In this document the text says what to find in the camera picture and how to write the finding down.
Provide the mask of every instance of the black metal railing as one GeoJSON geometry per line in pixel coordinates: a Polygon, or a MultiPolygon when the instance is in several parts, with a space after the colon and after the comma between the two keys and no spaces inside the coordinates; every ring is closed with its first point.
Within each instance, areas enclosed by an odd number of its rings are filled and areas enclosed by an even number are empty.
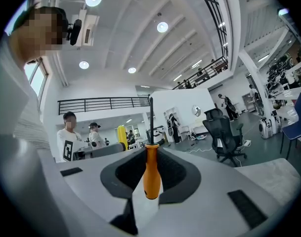
{"type": "Polygon", "coordinates": [[[215,23],[215,27],[217,30],[220,48],[222,52],[222,56],[227,60],[228,59],[228,42],[227,42],[227,32],[225,23],[221,17],[221,12],[219,8],[219,3],[216,0],[204,0],[209,11],[212,15],[212,18],[215,23]]]}
{"type": "Polygon", "coordinates": [[[218,58],[216,61],[211,62],[204,68],[195,68],[197,73],[190,76],[188,79],[180,83],[173,89],[190,89],[199,86],[207,80],[217,76],[222,71],[228,69],[227,60],[224,57],[218,58]]]}
{"type": "Polygon", "coordinates": [[[150,106],[148,97],[96,97],[58,101],[58,115],[66,112],[81,113],[150,106]]]}

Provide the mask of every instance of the office chair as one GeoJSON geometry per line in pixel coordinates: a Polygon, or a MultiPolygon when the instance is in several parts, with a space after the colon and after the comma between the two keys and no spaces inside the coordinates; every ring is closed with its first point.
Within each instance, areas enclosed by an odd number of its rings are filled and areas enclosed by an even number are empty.
{"type": "Polygon", "coordinates": [[[204,112],[206,115],[206,119],[215,119],[223,116],[223,112],[219,108],[210,109],[204,112]]]}
{"type": "Polygon", "coordinates": [[[212,148],[217,153],[217,159],[220,156],[224,157],[220,162],[230,159],[234,166],[237,167],[233,157],[244,156],[245,159],[247,158],[247,155],[240,153],[241,150],[238,149],[238,147],[243,145],[243,134],[241,131],[243,124],[239,124],[236,128],[236,130],[239,130],[238,136],[233,136],[227,116],[207,119],[203,121],[203,124],[213,138],[212,148]]]}

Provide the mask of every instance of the cable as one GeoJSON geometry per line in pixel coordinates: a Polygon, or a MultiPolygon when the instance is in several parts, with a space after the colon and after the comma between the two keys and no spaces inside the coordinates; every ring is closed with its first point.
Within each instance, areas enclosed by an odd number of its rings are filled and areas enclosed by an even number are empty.
{"type": "Polygon", "coordinates": [[[198,151],[201,151],[201,152],[205,152],[205,151],[210,151],[210,150],[212,150],[213,148],[210,148],[210,149],[206,149],[206,150],[201,150],[201,149],[198,149],[198,150],[192,150],[192,151],[190,151],[190,152],[187,152],[187,153],[191,153],[191,152],[198,152],[198,151]]]}
{"type": "MultiPolygon", "coordinates": [[[[236,158],[236,160],[238,160],[238,158],[237,157],[235,157],[236,158]]],[[[239,160],[238,160],[239,161],[239,160]]],[[[241,161],[239,161],[239,163],[240,163],[240,166],[242,167],[242,165],[241,165],[241,161]]]]}

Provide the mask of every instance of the black pants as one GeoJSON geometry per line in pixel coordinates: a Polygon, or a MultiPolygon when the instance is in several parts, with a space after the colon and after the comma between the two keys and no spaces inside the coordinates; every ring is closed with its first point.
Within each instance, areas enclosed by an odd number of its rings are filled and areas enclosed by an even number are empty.
{"type": "Polygon", "coordinates": [[[172,129],[173,129],[174,142],[179,143],[180,139],[179,139],[179,135],[178,135],[178,128],[176,126],[173,126],[172,129]]]}
{"type": "Polygon", "coordinates": [[[228,106],[226,106],[226,110],[230,120],[233,120],[233,117],[236,119],[237,115],[234,111],[232,111],[228,106]]]}

